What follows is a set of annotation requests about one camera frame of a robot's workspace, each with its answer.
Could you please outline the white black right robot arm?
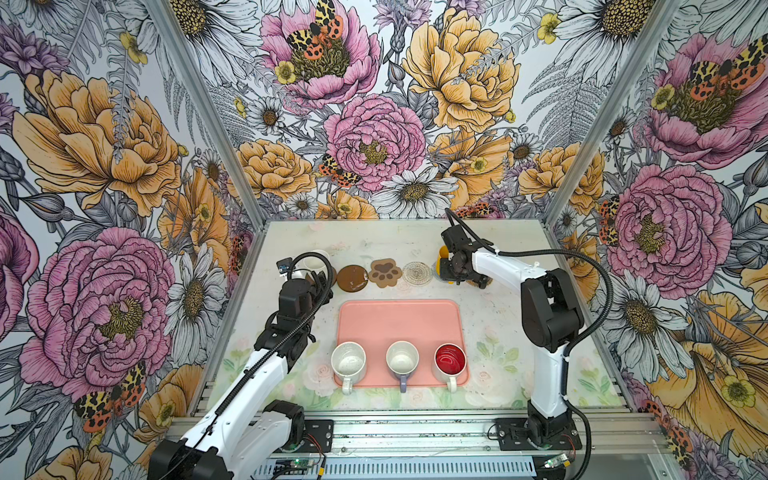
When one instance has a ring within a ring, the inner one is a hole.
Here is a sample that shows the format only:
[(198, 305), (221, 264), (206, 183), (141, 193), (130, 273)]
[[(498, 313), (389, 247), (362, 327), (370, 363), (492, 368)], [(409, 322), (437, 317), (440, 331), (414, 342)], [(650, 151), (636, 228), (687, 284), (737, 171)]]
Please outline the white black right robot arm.
[(437, 263), (441, 279), (493, 280), (519, 295), (523, 332), (534, 347), (534, 388), (527, 404), (526, 440), (543, 448), (573, 428), (567, 396), (567, 352), (584, 326), (575, 288), (567, 273), (525, 262), (531, 252), (504, 252), (473, 239), (460, 225), (441, 232), (448, 256)]

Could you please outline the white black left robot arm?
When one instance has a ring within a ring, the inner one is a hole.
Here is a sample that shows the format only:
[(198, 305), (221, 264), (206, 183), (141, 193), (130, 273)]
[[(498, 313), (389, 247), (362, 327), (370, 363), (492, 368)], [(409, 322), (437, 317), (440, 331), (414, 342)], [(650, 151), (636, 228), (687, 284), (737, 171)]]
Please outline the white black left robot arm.
[(332, 298), (334, 270), (318, 252), (277, 263), (286, 276), (278, 308), (223, 397), (177, 441), (162, 441), (151, 455), (149, 479), (247, 479), (275, 451), (299, 444), (304, 409), (264, 402), (290, 373), (309, 343), (312, 322)]

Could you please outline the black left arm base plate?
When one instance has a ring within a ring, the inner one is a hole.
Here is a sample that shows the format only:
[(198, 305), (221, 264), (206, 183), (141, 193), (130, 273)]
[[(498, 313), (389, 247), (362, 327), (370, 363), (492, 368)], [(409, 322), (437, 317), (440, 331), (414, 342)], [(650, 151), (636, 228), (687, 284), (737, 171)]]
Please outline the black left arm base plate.
[(329, 453), (333, 445), (335, 422), (330, 419), (280, 419), (263, 435), (275, 454)]

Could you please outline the yellow mug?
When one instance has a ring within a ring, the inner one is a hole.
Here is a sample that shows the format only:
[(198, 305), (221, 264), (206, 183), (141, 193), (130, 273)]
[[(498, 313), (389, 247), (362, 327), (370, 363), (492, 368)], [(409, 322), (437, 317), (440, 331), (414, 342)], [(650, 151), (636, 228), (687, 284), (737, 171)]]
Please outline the yellow mug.
[(454, 276), (450, 266), (450, 252), (449, 249), (443, 245), (438, 252), (438, 258), (435, 263), (435, 276), (442, 282), (454, 284)]

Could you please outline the scratched round wooden coaster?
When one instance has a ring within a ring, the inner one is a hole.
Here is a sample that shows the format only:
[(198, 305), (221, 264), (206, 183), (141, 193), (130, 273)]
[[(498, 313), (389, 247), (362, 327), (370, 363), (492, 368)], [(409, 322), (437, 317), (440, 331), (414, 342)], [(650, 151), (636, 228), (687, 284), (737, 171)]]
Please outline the scratched round wooden coaster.
[(336, 276), (336, 284), (347, 293), (360, 292), (368, 283), (368, 272), (360, 265), (347, 265), (339, 270)]

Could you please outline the cork paw print coaster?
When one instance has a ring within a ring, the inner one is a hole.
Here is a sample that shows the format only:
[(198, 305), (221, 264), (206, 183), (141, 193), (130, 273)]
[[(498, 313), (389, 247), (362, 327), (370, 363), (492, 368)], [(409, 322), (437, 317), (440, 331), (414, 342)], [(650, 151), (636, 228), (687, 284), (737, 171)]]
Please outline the cork paw print coaster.
[(370, 265), (368, 280), (379, 288), (394, 287), (403, 275), (402, 269), (394, 259), (375, 260)]

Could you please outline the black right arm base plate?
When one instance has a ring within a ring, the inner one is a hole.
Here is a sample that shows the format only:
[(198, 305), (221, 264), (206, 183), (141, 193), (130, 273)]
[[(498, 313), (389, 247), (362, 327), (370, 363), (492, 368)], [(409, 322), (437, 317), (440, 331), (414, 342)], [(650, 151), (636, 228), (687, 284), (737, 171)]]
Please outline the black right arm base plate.
[(499, 418), (488, 436), (501, 451), (579, 451), (582, 441), (574, 421), (545, 421), (537, 418)]

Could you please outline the white multicolour woven coaster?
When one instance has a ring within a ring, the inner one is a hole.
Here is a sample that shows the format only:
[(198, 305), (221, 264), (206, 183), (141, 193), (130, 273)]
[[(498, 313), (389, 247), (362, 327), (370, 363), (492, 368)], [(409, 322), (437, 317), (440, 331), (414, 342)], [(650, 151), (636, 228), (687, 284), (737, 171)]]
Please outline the white multicolour woven coaster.
[(403, 279), (416, 286), (423, 286), (428, 284), (434, 277), (432, 269), (424, 262), (413, 261), (409, 262), (402, 268)]

